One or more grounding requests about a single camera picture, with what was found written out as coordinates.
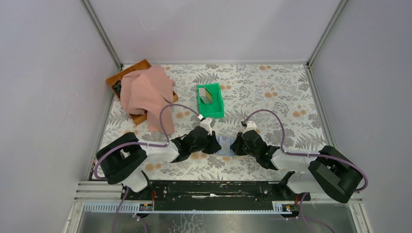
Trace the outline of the beige card holder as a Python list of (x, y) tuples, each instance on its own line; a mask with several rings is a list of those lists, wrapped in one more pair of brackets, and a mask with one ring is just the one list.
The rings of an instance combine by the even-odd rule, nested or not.
[(215, 154), (222, 157), (234, 157), (235, 153), (230, 148), (230, 146), (235, 142), (235, 138), (227, 136), (217, 136), (217, 141), (221, 146), (221, 149)]

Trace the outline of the green plastic bin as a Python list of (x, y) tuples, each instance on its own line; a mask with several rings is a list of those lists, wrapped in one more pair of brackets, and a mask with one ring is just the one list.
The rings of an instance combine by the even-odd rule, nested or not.
[[(204, 103), (199, 90), (204, 88), (211, 95), (212, 103)], [(196, 95), (198, 102), (199, 113), (204, 117), (222, 118), (224, 117), (224, 102), (221, 93), (221, 88), (218, 83), (200, 84), (196, 86)]]

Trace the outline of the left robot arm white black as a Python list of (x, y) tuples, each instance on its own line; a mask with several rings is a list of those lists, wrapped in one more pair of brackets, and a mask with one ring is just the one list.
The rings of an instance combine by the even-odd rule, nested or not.
[(178, 163), (195, 152), (214, 154), (221, 148), (215, 132), (200, 126), (172, 139), (166, 147), (157, 147), (126, 133), (96, 153), (95, 168), (101, 168), (104, 175), (95, 174), (95, 177), (105, 179), (110, 185), (121, 183), (137, 193), (149, 185), (140, 167), (144, 162)]

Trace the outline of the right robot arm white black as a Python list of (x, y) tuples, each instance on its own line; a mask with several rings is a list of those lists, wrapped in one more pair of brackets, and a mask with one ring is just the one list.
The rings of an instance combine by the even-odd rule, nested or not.
[(368, 185), (365, 174), (332, 146), (320, 151), (287, 151), (268, 145), (255, 130), (238, 133), (230, 146), (235, 155), (250, 155), (265, 169), (284, 170), (280, 185), (295, 194), (326, 194), (347, 203), (360, 183)]

